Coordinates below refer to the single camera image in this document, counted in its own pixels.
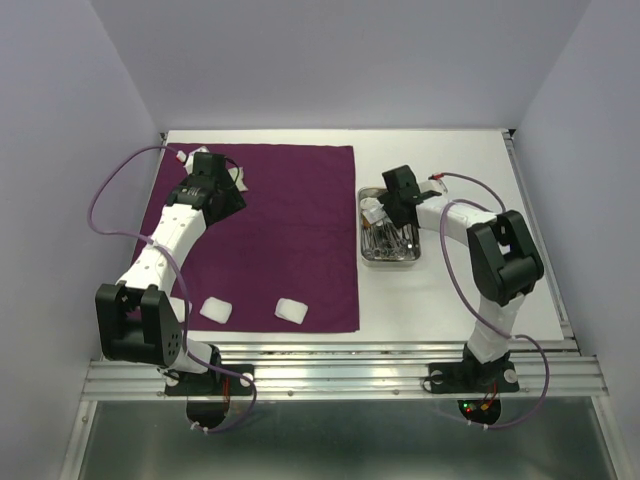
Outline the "green gauze bag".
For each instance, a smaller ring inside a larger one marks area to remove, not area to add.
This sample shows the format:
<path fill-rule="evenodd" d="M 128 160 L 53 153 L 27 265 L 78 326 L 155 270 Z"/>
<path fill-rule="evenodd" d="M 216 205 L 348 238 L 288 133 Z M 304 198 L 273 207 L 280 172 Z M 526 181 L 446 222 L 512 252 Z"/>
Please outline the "green gauze bag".
<path fill-rule="evenodd" d="M 235 187 L 238 189 L 240 193 L 244 193 L 248 191 L 248 187 L 244 182 L 244 168 L 243 167 L 233 167 L 228 169 L 228 173 L 231 176 L 231 179 L 234 181 Z"/>

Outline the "curved forceps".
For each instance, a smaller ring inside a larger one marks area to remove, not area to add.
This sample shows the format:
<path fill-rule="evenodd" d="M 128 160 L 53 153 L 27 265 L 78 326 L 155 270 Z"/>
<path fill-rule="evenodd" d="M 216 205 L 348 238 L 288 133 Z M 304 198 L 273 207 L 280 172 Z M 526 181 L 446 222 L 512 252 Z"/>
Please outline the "curved forceps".
<path fill-rule="evenodd" d="M 398 259 L 399 244 L 396 241 L 393 230 L 382 226 L 377 230 L 377 238 L 380 244 L 380 258 L 384 261 L 396 261 Z"/>

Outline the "steel forceps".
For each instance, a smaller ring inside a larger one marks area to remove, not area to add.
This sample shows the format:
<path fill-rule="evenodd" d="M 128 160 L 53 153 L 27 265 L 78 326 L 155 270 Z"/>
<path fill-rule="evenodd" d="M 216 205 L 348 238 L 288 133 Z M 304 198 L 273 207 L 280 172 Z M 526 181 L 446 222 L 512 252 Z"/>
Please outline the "steel forceps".
<path fill-rule="evenodd" d="M 411 229 L 408 226 L 403 227 L 399 230 L 400 236 L 400 252 L 404 259 L 410 258 L 413 252 L 413 240 Z"/>
<path fill-rule="evenodd" d="M 381 255 L 380 244 L 377 239 L 377 229 L 369 226 L 363 229 L 363 241 L 365 245 L 363 256 L 367 261 L 375 261 Z"/>

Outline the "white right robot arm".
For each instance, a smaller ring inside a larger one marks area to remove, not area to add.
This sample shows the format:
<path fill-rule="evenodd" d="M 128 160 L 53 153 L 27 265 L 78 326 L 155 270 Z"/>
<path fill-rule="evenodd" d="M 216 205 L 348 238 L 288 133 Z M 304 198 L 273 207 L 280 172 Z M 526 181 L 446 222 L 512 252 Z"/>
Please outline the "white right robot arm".
<path fill-rule="evenodd" d="M 466 199 L 450 199 L 422 187 L 407 165 L 382 175 L 380 202 L 397 227 L 410 225 L 467 247 L 479 304 L 462 301 L 474 317 L 474 330 L 458 362 L 431 363 L 424 381 L 433 394 L 515 392 L 518 380 L 510 361 L 513 326 L 525 298 L 544 276 L 544 266 L 527 223 L 516 210 L 491 211 Z"/>

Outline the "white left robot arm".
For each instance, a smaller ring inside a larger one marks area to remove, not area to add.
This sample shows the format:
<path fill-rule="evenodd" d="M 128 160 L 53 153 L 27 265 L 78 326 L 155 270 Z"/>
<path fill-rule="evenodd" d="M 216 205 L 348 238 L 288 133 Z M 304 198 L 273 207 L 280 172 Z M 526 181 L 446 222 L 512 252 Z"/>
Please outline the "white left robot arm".
<path fill-rule="evenodd" d="M 234 161 L 223 154 L 181 157 L 186 175 L 169 192 L 150 235 L 135 234 L 143 247 L 129 269 L 95 295 L 103 355 L 109 360 L 153 365 L 182 377 L 199 393 L 215 392 L 224 371 L 219 350 L 188 338 L 190 300 L 180 314 L 170 295 L 184 289 L 181 267 L 206 230 L 245 208 Z"/>

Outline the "stainless steel tray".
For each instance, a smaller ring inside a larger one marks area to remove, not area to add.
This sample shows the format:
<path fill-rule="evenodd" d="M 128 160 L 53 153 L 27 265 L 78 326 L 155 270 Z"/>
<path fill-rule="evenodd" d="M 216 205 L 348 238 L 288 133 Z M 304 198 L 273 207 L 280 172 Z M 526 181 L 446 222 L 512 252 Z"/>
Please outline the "stainless steel tray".
<path fill-rule="evenodd" d="M 369 267 L 411 267 L 421 257 L 418 229 L 412 225 L 396 228 L 388 218 L 370 224 L 365 217 L 365 208 L 385 192 L 383 188 L 367 187 L 357 193 L 361 259 Z"/>

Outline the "purple cloth mat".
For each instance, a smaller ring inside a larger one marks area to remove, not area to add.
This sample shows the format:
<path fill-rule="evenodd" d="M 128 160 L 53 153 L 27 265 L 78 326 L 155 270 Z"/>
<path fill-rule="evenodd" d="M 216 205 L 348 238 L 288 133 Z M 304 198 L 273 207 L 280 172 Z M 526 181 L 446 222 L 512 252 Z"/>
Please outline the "purple cloth mat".
<path fill-rule="evenodd" d="M 189 329 L 352 333 L 359 329 L 355 157 L 350 146 L 210 144 L 244 168 L 246 207 L 208 228 L 182 266 Z M 224 325 L 199 314 L 229 302 Z M 275 316 L 280 298 L 308 306 L 301 325 Z"/>

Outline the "white gauze pad left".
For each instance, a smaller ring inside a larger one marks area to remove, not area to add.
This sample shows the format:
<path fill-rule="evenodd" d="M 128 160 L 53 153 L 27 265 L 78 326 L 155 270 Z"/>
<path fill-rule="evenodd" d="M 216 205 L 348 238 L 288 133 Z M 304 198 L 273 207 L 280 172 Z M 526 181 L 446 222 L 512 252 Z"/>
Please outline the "white gauze pad left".
<path fill-rule="evenodd" d="M 181 298 L 170 297 L 169 301 L 177 321 L 179 323 L 184 323 L 185 318 L 191 314 L 192 303 L 189 302 L 187 304 L 188 308 L 185 308 L 185 301 Z"/>

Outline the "white gauze pad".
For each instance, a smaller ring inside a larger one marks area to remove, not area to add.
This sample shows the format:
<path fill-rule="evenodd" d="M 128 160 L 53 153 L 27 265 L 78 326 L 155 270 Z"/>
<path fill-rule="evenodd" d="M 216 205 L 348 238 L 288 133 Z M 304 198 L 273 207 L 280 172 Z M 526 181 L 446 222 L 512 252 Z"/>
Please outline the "white gauze pad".
<path fill-rule="evenodd" d="M 276 303 L 274 314 L 279 319 L 296 325 L 301 325 L 304 322 L 307 312 L 308 306 L 305 303 L 292 299 L 280 298 Z"/>
<path fill-rule="evenodd" d="M 191 314 L 192 303 L 189 302 L 187 304 L 188 308 L 185 308 L 185 301 L 181 298 L 170 297 L 169 301 L 177 321 L 179 323 L 184 323 L 185 318 Z"/>
<path fill-rule="evenodd" d="M 199 314 L 210 321 L 224 325 L 228 322 L 232 310 L 231 303 L 215 297 L 209 297 L 203 302 Z"/>

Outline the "white gauze pad middle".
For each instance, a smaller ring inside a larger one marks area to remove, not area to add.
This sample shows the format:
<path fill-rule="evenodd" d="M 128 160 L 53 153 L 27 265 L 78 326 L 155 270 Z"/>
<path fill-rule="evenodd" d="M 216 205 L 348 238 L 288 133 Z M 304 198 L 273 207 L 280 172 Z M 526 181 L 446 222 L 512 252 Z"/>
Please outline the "white gauze pad middle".
<path fill-rule="evenodd" d="M 209 297 L 203 302 L 199 314 L 210 321 L 224 325 L 228 322 L 232 310 L 231 303 L 215 297 Z"/>

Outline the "white gauze pad right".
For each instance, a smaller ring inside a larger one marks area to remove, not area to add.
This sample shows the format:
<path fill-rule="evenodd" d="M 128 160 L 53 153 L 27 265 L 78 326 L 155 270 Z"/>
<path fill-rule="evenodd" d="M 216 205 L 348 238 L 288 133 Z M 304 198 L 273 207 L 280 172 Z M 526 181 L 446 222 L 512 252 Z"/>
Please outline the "white gauze pad right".
<path fill-rule="evenodd" d="M 280 298 L 276 303 L 274 314 L 279 319 L 296 325 L 301 325 L 304 322 L 307 312 L 308 306 L 305 303 L 292 299 Z"/>

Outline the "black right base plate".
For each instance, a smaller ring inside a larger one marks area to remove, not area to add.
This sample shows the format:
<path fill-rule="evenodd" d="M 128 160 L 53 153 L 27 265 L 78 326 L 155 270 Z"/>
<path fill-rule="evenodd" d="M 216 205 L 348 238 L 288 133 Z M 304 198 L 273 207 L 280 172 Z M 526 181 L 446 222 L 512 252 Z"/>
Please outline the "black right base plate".
<path fill-rule="evenodd" d="M 501 416 L 499 395 L 520 390 L 508 354 L 484 364 L 471 356 L 459 362 L 430 363 L 421 386 L 434 395 L 459 395 L 458 408 L 464 419 L 487 427 L 495 426 Z"/>

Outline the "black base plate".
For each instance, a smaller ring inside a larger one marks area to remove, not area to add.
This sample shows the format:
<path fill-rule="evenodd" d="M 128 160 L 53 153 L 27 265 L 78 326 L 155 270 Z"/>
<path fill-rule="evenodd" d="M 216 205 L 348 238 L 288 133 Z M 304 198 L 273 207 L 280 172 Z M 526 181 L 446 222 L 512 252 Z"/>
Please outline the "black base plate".
<path fill-rule="evenodd" d="M 192 430 L 220 434 L 239 427 L 257 402 L 254 366 L 240 364 L 222 372 L 186 373 L 162 371 L 168 398 L 184 398 L 185 414 Z"/>
<path fill-rule="evenodd" d="M 471 356 L 459 362 L 430 363 L 421 386 L 434 395 L 459 395 L 458 408 L 464 419 L 487 427 L 495 426 L 501 416 L 499 395 L 520 390 L 508 354 L 484 364 Z"/>

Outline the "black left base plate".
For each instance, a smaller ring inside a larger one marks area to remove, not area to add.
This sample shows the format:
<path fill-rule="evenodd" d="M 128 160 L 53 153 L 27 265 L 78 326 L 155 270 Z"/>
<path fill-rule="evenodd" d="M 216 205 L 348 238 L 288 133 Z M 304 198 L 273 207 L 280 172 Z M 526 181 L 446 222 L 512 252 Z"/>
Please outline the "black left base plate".
<path fill-rule="evenodd" d="M 192 430 L 220 434 L 239 427 L 257 402 L 254 366 L 240 364 L 222 372 L 186 373 L 162 371 L 168 398 L 184 398 L 185 414 Z"/>

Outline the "aluminium right side rail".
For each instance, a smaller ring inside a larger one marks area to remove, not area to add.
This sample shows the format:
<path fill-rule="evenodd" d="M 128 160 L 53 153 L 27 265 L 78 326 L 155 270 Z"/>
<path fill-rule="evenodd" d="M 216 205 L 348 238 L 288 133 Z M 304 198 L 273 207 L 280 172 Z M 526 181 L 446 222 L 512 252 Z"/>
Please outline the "aluminium right side rail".
<path fill-rule="evenodd" d="M 509 157 L 509 161 L 514 173 L 515 181 L 518 185 L 519 193 L 521 195 L 521 198 L 529 219 L 529 223 L 532 228 L 533 238 L 538 246 L 538 249 L 543 261 L 543 265 L 545 267 L 545 277 L 547 279 L 547 284 L 549 285 L 551 297 L 552 297 L 554 307 L 558 316 L 559 325 L 563 333 L 563 338 L 565 341 L 569 341 L 572 344 L 572 346 L 569 348 L 570 352 L 577 352 L 578 354 L 581 354 L 581 349 L 576 339 L 576 335 L 573 330 L 573 327 L 571 326 L 569 315 L 567 313 L 564 300 L 562 298 L 562 294 L 560 292 L 559 285 L 556 279 L 556 275 L 555 275 L 555 272 L 554 272 L 554 269 L 553 269 L 553 266 L 544 242 L 544 238 L 540 230 L 533 205 L 531 203 L 531 198 L 524 181 L 523 173 L 520 168 L 520 164 L 519 164 L 516 149 L 515 149 L 515 141 L 514 141 L 515 133 L 516 133 L 515 129 L 504 130 L 502 132 L 507 155 Z"/>

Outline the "aluminium rail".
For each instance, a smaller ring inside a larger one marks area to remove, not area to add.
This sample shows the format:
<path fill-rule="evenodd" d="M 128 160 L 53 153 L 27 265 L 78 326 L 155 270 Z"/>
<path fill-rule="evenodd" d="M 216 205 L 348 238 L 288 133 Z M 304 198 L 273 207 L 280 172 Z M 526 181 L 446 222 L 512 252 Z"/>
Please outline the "aluminium rail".
<path fill-rule="evenodd" d="M 559 325 L 563 333 L 563 338 L 565 341 L 569 341 L 572 344 L 572 346 L 569 348 L 570 352 L 577 352 L 578 354 L 581 354 L 581 349 L 576 339 L 576 335 L 573 330 L 573 327 L 571 326 L 569 315 L 567 313 L 564 300 L 562 298 L 562 294 L 560 292 L 559 285 L 556 279 L 556 275 L 555 275 L 555 272 L 554 272 L 554 269 L 553 269 L 553 266 L 544 242 L 544 238 L 540 230 L 533 205 L 531 203 L 531 198 L 524 181 L 523 173 L 520 168 L 520 164 L 519 164 L 516 149 L 515 149 L 515 141 L 514 141 L 515 133 L 516 133 L 515 129 L 504 130 L 502 132 L 507 155 L 509 157 L 509 161 L 514 173 L 515 181 L 518 185 L 519 193 L 521 195 L 521 198 L 529 219 L 529 223 L 532 228 L 533 238 L 538 246 L 538 249 L 543 261 L 543 265 L 545 267 L 545 277 L 547 279 L 547 284 L 549 285 L 551 297 L 552 297 L 554 307 L 558 316 Z"/>
<path fill-rule="evenodd" d="M 519 396 L 540 394 L 551 373 L 551 397 L 599 397 L 608 393 L 598 360 L 580 354 L 574 340 L 544 343 L 540 355 L 526 341 L 510 347 Z M 251 364 L 261 401 L 427 399 L 421 381 L 431 362 L 454 361 L 459 343 L 223 343 L 225 364 Z M 152 366 L 93 361 L 85 377 L 84 401 L 165 399 L 164 381 Z"/>

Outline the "aluminium front rail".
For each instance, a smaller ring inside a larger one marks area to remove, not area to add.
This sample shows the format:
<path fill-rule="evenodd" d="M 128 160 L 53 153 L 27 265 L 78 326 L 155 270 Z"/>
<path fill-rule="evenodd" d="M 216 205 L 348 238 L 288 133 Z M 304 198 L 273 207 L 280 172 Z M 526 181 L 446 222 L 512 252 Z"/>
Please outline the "aluminium front rail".
<path fill-rule="evenodd" d="M 551 373 L 551 397 L 599 397 L 608 393 L 598 360 L 580 354 L 574 340 L 544 343 L 540 355 L 526 341 L 510 347 L 519 396 L 540 394 Z M 421 381 L 431 362 L 454 361 L 459 343 L 223 343 L 225 364 L 251 364 L 261 401 L 427 399 Z M 165 399 L 164 381 L 152 366 L 93 361 L 85 377 L 84 401 Z"/>

